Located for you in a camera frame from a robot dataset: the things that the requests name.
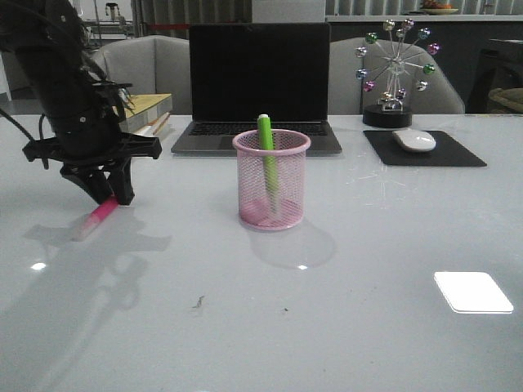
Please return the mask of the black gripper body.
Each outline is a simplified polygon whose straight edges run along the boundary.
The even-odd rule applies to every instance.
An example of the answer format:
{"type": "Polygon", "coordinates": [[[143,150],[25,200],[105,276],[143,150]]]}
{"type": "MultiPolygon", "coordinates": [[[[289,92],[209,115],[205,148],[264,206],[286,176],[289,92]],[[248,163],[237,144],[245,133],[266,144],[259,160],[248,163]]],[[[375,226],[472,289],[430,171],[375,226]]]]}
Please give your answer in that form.
{"type": "Polygon", "coordinates": [[[132,157],[159,157],[162,147],[156,137],[116,132],[107,138],[85,132],[57,132],[55,136],[32,140],[22,149],[30,161],[55,160],[62,163],[64,178],[89,176],[103,166],[110,170],[129,163],[132,157]]]}

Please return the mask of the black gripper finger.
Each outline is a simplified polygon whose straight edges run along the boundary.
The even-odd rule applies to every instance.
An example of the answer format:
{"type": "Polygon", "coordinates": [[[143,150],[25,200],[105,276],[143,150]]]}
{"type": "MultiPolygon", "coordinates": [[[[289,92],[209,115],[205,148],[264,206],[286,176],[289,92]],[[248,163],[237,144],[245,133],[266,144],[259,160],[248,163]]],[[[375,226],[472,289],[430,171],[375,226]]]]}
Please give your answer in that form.
{"type": "Polygon", "coordinates": [[[119,205],[128,206],[134,199],[131,177],[131,158],[116,159],[105,166],[107,181],[119,205]]]}
{"type": "Polygon", "coordinates": [[[60,174],[85,191],[98,204],[102,204],[113,195],[110,184],[101,170],[61,169],[60,174]]]}

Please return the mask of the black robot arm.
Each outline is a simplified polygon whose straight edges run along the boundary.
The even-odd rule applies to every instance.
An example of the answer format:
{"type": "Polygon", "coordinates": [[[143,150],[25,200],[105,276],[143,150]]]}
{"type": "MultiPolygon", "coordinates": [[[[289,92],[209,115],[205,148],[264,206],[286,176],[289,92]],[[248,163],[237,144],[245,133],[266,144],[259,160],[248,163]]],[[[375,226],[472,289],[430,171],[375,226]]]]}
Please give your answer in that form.
{"type": "Polygon", "coordinates": [[[156,137],[123,131],[125,84],[110,81],[87,54],[83,27],[68,1],[3,1],[1,49],[17,59],[53,136],[28,135],[30,161],[55,160],[60,174],[102,204],[134,198],[134,157],[159,157],[156,137]]]}

